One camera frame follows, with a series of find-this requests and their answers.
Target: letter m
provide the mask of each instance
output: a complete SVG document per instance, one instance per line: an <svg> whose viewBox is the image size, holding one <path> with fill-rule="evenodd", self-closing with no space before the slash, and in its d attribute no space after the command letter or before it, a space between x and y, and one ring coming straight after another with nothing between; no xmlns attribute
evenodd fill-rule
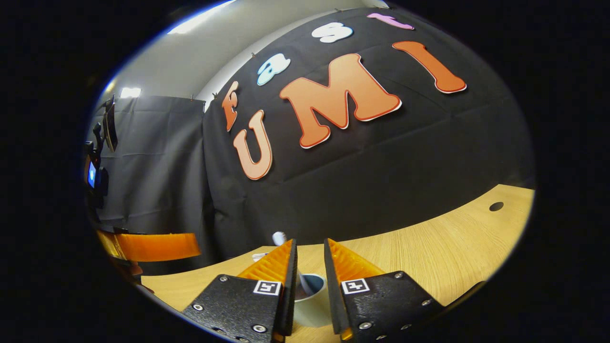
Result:
<svg viewBox="0 0 610 343"><path fill-rule="evenodd" d="M301 147L307 149L331 136L331 129L321 125L314 110L335 126L346 129L349 124L347 94L356 108L354 117L369 121L397 110L402 102L389 94L360 63L359 54L347 54L328 66L328 87L306 78L298 78L284 87L280 98L288 99L301 125Z"/></svg>

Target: white cup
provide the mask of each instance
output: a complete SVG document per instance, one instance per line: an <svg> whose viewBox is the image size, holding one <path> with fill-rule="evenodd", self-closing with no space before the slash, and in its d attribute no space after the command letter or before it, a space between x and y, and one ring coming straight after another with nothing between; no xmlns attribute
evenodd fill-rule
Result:
<svg viewBox="0 0 610 343"><path fill-rule="evenodd" d="M317 274L303 274L314 294L295 300L294 321L304 327L324 327L332 324L331 303L326 278Z"/></svg>

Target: black fabric backdrop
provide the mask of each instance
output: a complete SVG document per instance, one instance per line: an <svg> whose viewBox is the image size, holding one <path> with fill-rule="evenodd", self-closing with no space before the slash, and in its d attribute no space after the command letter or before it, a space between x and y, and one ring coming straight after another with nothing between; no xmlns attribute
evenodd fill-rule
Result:
<svg viewBox="0 0 610 343"><path fill-rule="evenodd" d="M415 30L366 17L375 12ZM352 28L353 35L334 43L311 36L333 21ZM392 48L405 40L424 44L467 89L439 92L415 59ZM258 86L256 71L277 53L291 60L289 67ZM349 53L360 54L363 66L402 106L362 122L353 117L348 98L349 127L341 130L317 115L331 136L304 149L296 115L279 92L298 77L327 85L329 62ZM227 133L221 103L233 81L239 82L238 116ZM142 263L145 275L195 269L272 245L275 231L299 244L354 239L442 215L497 184L534 187L529 134L510 91L474 52L404 11L354 9L312 20L257 52L205 114L202 107L200 101L161 96L117 100L120 142L115 153L102 154L110 188L100 219L139 233L193 232L203 252ZM273 163L253 181L232 143L247 129L249 151L258 161L248 122L259 109ZM94 123L101 121L97 114Z"/></svg>
<svg viewBox="0 0 610 343"><path fill-rule="evenodd" d="M391 15L414 31L367 18ZM338 21L352 36L322 43L311 32ZM468 85L447 95L430 74L392 43L424 44ZM290 59L283 72L263 86L257 70L271 56ZM353 117L341 130L325 118L330 138L310 149L299 145L301 128L288 100L279 92L305 77L328 85L328 64L349 53L391 94L400 109L369 122ZM222 100L233 81L237 119L226 132ZM252 159L260 150L251 116L265 112L263 123L273 151L273 164L258 181L240 166L233 139L247 129ZM444 214L497 184L533 186L533 156L523 115L498 76L471 50L406 12L353 9L312 20L256 52L219 90L203 121L204 155L215 209L214 236L220 253L231 257L271 245L283 231L300 244L320 244L326 237L353 239L383 233Z"/></svg>
<svg viewBox="0 0 610 343"><path fill-rule="evenodd" d="M9 340L211 341L123 282L82 210L90 109L117 65L184 18L184 7L174 10L186 2L20 2L9 16L7 65L15 83L7 118L20 124L6 130L5 202L19 226L9 230L7 245L5 289L16 304L6 311ZM187 14L201 2L191 5ZM596 178L604 168L591 163L603 160L600 138L607 136L595 91L606 19L599 2L403 5L474 47L507 81L532 132L537 179L528 229L507 263L411 341L607 341L608 283L595 263L608 260L600 220L607 194Z"/></svg>

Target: white wall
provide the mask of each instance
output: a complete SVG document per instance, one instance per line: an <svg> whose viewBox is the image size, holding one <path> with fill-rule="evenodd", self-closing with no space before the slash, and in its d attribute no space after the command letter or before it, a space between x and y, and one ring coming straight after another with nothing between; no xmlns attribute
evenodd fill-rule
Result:
<svg viewBox="0 0 610 343"><path fill-rule="evenodd" d="M381 0L361 0L361 1L362 1L362 5L363 5L361 7L388 7L387 4ZM307 18L303 18L292 24L286 25L286 26L282 27L281 29L261 38L259 41L255 42L254 44L250 45L249 47L244 49L242 52L237 54L221 70L219 70L216 73L216 75L214 75L214 77L212 77L210 79L210 81L205 85L205 87L203 87L203 89L197 94L195 99L205 100L206 101L205 110L207 110L208 105L214 99L213 93L218 93L218 91L227 82L229 82L231 76L233 76L233 74L235 74L235 72L237 72L237 70L239 70L239 68L241 68L244 64L246 64L246 62L248 60L250 60L250 58L252 58L252 53L257 54L264 47L266 47L267 45L269 45L271 42L273 42L277 38L281 37L282 35L288 33L292 29L294 29L304 23L307 23L308 21L312 21L316 18L325 16L327 14L334 13L334 12L335 12L335 10L330 10L330 11L326 11L326 12L322 12L322 13L319 13L316 15L309 16Z"/></svg>
<svg viewBox="0 0 610 343"><path fill-rule="evenodd" d="M119 96L123 87L141 88L142 96L189 98L200 94L227 61L243 51L249 57L250 50L260 50L264 44L256 42L270 32L334 8L363 7L368 2L371 0L236 0L188 33L160 35L115 76L102 98L112 93Z"/></svg>

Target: orange letter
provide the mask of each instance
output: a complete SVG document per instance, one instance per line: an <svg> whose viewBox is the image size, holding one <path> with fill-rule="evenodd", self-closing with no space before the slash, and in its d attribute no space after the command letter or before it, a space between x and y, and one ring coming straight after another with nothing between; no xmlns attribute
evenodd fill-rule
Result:
<svg viewBox="0 0 610 343"><path fill-rule="evenodd" d="M328 87L306 78L298 78L279 92L288 99L301 125L301 147L307 149L328 139L331 130L320 125L313 110L341 129L349 124L347 94L356 103L354 117L361 121L379 118L397 110L402 102L379 85L360 63L360 55L347 54L328 66Z"/></svg>
<svg viewBox="0 0 610 343"><path fill-rule="evenodd" d="M238 86L239 83L233 81L223 100L224 115L227 117L227 132L231 130L231 127L237 118L237 112L233 110L233 107L237 107L237 94L235 94L234 90L236 90Z"/></svg>
<svg viewBox="0 0 610 343"><path fill-rule="evenodd" d="M420 62L434 78L434 86L443 93L455 93L466 89L464 80L455 76L445 68L434 56L426 50L426 47L417 42L398 42L392 44L397 50L402 50Z"/></svg>
<svg viewBox="0 0 610 343"><path fill-rule="evenodd" d="M239 156L239 162L242 164L243 172L252 180L258 180L265 176L269 172L271 161L273 160L271 144L265 131L265 125L263 125L264 116L265 112L258 110L248 123L248 126L254 130L256 141L259 143L260 160L258 162L254 163L252 157L250 157L250 151L246 144L246 130L239 131L233 140L233 146L237 149L237 155Z"/></svg>

